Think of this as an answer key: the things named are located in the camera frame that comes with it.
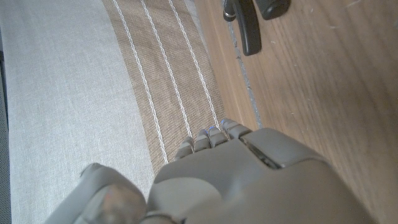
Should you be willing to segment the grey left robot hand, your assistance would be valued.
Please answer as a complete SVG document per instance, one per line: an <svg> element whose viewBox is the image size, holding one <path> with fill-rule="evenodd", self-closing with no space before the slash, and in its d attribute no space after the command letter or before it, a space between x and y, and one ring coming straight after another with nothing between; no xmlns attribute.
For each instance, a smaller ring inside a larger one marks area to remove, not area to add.
<svg viewBox="0 0 398 224"><path fill-rule="evenodd" d="M334 168L270 128L231 119L186 138L148 197L92 163L48 223L373 223Z"/></svg>

